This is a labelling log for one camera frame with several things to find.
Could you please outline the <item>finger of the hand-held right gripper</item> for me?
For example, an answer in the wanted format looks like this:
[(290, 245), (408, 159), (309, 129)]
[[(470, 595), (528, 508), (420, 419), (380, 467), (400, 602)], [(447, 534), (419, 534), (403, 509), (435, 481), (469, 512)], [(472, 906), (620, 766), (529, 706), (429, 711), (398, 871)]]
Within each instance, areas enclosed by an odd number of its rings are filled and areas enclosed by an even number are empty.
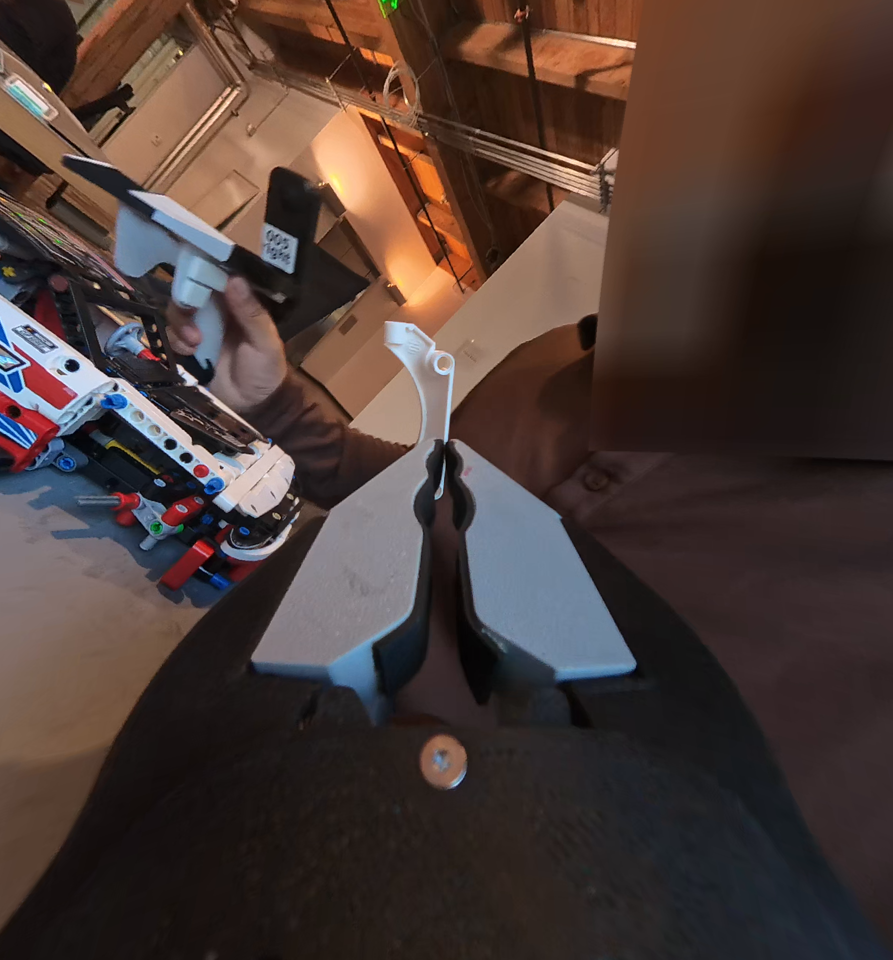
[(185, 244), (167, 227), (130, 206), (119, 206), (114, 265), (120, 274), (139, 279), (163, 264), (184, 273), (190, 262)]
[(79, 154), (62, 157), (63, 167), (83, 177), (117, 201), (164, 225), (183, 244), (211, 260), (229, 260), (235, 244), (213, 226), (163, 194), (144, 190), (116, 166)]

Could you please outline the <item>toy brick race car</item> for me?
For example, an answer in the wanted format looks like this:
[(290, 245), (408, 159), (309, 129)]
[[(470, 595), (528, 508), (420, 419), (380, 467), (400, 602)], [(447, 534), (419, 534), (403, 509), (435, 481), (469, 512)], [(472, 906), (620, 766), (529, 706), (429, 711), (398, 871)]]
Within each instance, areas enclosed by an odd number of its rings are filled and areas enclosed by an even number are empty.
[(209, 389), (174, 268), (140, 278), (0, 191), (0, 474), (82, 474), (142, 550), (184, 552), (160, 577), (222, 590), (287, 541), (295, 465)]

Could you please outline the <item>person's right forearm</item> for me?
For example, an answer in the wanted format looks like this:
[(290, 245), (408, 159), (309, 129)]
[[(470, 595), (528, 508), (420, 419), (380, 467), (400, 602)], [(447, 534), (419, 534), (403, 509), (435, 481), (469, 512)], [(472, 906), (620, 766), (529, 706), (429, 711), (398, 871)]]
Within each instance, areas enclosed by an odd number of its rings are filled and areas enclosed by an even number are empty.
[(300, 495), (322, 510), (335, 507), (411, 450), (350, 426), (296, 371), (244, 418), (293, 459)]

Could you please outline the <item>wooden wall shelf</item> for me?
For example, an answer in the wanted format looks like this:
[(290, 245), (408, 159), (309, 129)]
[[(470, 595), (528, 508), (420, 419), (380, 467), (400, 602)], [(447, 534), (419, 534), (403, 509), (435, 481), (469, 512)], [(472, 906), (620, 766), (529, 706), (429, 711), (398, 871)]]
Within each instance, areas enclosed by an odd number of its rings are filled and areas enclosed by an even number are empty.
[(484, 277), (454, 214), (428, 138), (373, 111), (360, 110), (359, 115), (435, 265), (463, 291), (477, 291)]

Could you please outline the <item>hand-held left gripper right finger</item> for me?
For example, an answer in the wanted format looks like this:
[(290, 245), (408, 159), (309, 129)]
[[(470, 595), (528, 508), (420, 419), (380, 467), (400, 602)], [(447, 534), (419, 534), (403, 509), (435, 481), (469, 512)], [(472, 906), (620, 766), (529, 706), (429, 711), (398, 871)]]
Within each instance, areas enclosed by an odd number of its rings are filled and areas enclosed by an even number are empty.
[(446, 447), (457, 641), (475, 701), (623, 677), (637, 661), (560, 514), (462, 441)]

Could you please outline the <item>white curved brick piece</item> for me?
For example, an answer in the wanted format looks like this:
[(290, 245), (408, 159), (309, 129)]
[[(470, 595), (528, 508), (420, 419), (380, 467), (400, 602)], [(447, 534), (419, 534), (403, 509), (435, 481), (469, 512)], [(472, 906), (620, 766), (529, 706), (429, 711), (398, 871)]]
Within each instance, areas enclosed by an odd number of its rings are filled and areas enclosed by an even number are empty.
[(384, 344), (412, 378), (419, 400), (418, 442), (450, 438), (455, 361), (416, 325), (387, 320)]

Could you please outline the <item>person's right hand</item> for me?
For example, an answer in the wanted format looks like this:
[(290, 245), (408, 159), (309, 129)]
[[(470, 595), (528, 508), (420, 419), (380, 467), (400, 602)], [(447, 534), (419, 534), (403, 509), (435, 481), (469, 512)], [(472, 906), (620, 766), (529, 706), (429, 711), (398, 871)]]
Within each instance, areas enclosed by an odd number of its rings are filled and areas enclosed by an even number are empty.
[(230, 277), (221, 313), (224, 339), (208, 386), (221, 402), (245, 415), (280, 388), (291, 368), (272, 317), (245, 278)]

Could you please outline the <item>background desk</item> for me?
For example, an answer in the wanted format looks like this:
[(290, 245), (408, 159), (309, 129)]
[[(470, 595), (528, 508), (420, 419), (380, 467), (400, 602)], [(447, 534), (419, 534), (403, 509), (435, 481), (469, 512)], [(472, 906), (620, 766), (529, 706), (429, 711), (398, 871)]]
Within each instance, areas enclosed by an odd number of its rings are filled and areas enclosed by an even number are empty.
[(93, 142), (67, 106), (55, 94), (42, 90), (44, 100), (56, 109), (53, 119), (43, 119), (14, 99), (5, 84), (6, 78), (0, 75), (0, 131), (60, 176), (71, 190), (89, 198), (98, 207), (115, 212), (115, 198), (63, 165), (63, 156), (67, 154), (77, 154), (97, 162), (107, 159), (104, 151)]

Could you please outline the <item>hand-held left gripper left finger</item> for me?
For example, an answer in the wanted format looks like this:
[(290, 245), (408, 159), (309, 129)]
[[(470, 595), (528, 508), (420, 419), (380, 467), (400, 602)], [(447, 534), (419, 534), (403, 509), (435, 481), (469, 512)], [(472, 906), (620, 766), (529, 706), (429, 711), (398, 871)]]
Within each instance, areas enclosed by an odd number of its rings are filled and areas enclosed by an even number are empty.
[(323, 520), (251, 662), (353, 690), (381, 724), (429, 645), (431, 531), (445, 444), (421, 441)]

